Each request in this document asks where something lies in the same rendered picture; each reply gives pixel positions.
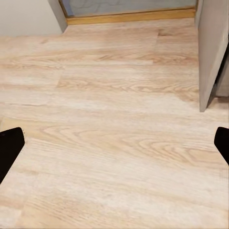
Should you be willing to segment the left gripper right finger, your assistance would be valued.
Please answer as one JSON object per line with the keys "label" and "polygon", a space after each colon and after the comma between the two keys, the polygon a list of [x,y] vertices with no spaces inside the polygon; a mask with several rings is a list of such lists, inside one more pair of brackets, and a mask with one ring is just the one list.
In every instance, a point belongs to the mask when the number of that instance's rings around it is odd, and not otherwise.
{"label": "left gripper right finger", "polygon": [[218,127],[215,138],[214,145],[221,153],[223,158],[226,160],[229,165],[229,129],[224,127]]}

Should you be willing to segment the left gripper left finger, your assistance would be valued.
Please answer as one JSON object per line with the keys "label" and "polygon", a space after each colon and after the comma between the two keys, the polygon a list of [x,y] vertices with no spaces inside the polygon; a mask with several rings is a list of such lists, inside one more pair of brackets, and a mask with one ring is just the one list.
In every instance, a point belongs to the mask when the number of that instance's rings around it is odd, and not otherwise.
{"label": "left gripper left finger", "polygon": [[0,132],[0,184],[24,146],[21,127]]}

